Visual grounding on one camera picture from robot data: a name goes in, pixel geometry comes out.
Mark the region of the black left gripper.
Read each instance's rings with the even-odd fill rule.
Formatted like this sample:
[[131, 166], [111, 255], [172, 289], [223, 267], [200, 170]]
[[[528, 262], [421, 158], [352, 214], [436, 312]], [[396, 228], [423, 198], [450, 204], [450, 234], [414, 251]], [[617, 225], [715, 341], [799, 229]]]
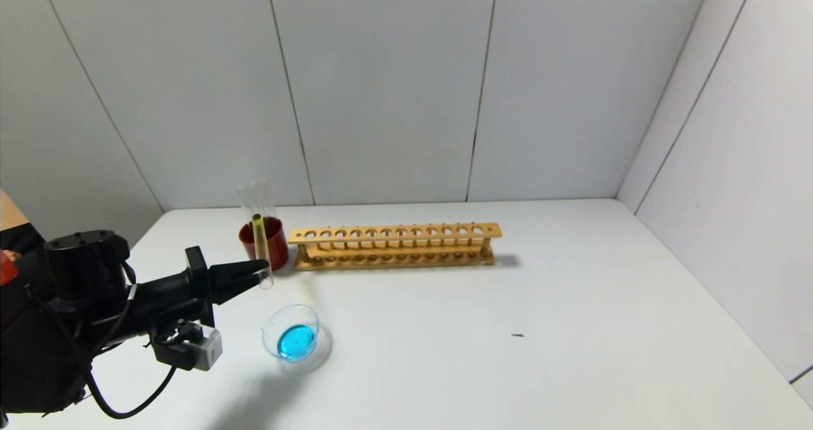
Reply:
[[208, 268], [200, 247], [187, 248], [185, 255], [185, 270], [138, 285], [131, 307], [136, 328], [159, 328], [180, 319], [215, 328], [214, 304], [223, 305], [269, 277], [266, 260]]

